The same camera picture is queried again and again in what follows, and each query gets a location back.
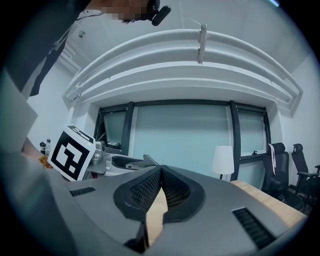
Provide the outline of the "pile of orange balls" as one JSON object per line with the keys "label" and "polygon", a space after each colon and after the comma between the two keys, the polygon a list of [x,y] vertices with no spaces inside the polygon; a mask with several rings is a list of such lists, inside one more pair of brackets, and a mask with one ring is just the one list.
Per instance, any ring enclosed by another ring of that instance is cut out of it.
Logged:
{"label": "pile of orange balls", "polygon": [[48,162],[48,155],[43,155],[38,159],[38,161],[46,168],[46,169],[52,169],[53,167]]}

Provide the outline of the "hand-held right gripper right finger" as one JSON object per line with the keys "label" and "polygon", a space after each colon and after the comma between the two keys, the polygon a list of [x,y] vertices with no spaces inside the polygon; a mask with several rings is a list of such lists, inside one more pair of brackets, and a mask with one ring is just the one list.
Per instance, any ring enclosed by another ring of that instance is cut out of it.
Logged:
{"label": "hand-held right gripper right finger", "polygon": [[162,166],[168,210],[149,256],[277,256],[306,216],[253,188]]}

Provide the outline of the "white ceiling pipes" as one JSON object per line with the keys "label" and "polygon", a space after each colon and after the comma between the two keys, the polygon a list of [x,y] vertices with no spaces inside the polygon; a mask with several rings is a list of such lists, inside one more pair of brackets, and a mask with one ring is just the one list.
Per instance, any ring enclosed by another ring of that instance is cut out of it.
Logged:
{"label": "white ceiling pipes", "polygon": [[68,85],[64,98],[112,105],[126,101],[195,99],[278,107],[295,114],[303,89],[274,58],[238,38],[200,29],[146,34],[102,54]]}

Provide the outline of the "person's black jacket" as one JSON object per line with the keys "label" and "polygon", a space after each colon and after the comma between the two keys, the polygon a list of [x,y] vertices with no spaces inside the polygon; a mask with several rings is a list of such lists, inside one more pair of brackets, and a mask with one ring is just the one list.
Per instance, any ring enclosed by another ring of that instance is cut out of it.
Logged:
{"label": "person's black jacket", "polygon": [[44,0],[19,32],[4,67],[17,90],[36,96],[40,85],[62,53],[68,34],[93,0]]}

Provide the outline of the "black-framed frosted window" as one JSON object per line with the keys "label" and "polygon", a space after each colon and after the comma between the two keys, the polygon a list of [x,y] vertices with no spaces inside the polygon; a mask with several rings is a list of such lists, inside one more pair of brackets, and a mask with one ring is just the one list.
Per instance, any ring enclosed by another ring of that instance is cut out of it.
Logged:
{"label": "black-framed frosted window", "polygon": [[94,138],[105,143],[106,150],[113,154],[129,154],[133,102],[101,107],[95,123]]}
{"label": "black-framed frosted window", "polygon": [[235,101],[230,101],[229,106],[239,163],[261,161],[271,142],[267,109]]}

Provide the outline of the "white shade table lamp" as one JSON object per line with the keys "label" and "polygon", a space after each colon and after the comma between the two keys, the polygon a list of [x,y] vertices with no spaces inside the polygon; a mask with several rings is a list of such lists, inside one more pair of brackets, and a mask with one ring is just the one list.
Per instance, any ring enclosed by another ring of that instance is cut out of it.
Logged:
{"label": "white shade table lamp", "polygon": [[231,175],[235,172],[232,146],[216,146],[211,170],[219,174],[220,180],[224,175]]}

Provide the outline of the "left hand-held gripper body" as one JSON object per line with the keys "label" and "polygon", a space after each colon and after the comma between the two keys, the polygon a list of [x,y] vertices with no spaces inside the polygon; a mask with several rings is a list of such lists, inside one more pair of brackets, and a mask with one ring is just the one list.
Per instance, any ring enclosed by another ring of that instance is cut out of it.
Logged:
{"label": "left hand-held gripper body", "polygon": [[89,176],[89,165],[99,164],[106,155],[104,141],[96,141],[70,124],[62,131],[48,163],[68,181],[82,181]]}

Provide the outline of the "wide frosted window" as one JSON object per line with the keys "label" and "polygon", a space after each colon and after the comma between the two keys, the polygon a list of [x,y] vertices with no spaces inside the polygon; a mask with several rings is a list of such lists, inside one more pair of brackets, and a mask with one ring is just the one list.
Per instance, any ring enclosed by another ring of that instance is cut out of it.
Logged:
{"label": "wide frosted window", "polygon": [[128,155],[149,155],[160,165],[213,178],[217,146],[233,145],[229,106],[177,104],[136,106],[132,115]]}

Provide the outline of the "white pipe bracket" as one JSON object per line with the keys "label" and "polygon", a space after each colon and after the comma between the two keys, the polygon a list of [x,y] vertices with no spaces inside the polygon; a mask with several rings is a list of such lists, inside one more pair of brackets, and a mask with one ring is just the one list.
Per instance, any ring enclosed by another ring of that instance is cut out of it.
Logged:
{"label": "white pipe bracket", "polygon": [[197,56],[197,63],[202,65],[204,58],[205,58],[205,52],[206,52],[206,41],[207,41],[207,25],[201,24],[200,30],[199,30],[199,38],[198,38],[198,56]]}

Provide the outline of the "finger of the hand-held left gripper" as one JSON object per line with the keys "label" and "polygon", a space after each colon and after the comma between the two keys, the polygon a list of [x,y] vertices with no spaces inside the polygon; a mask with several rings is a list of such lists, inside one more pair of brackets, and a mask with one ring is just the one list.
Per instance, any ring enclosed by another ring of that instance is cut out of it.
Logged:
{"label": "finger of the hand-held left gripper", "polygon": [[135,164],[142,161],[142,159],[130,158],[123,155],[116,155],[111,157],[112,165],[119,169],[138,169]]}
{"label": "finger of the hand-held left gripper", "polygon": [[118,176],[118,175],[130,173],[130,172],[135,172],[140,169],[142,169],[142,168],[141,167],[138,167],[138,168],[119,168],[119,167],[116,167],[111,164],[111,165],[106,166],[105,176],[107,176],[107,177]]}

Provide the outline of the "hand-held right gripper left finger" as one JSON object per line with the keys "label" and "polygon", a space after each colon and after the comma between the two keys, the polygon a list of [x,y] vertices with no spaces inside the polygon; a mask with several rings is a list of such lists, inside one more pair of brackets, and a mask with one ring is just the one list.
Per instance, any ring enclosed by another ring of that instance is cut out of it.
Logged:
{"label": "hand-held right gripper left finger", "polygon": [[161,189],[160,166],[66,185],[103,232],[138,253],[148,249],[147,212]]}

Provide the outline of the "person's left forearm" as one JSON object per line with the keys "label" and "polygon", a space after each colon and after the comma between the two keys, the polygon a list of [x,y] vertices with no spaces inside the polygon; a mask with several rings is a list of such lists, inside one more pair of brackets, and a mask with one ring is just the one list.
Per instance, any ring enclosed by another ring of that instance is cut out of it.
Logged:
{"label": "person's left forearm", "polygon": [[40,151],[38,151],[36,147],[34,147],[34,145],[28,138],[26,138],[21,152],[24,153],[26,156],[34,158],[36,160],[40,159],[43,156],[43,154]]}

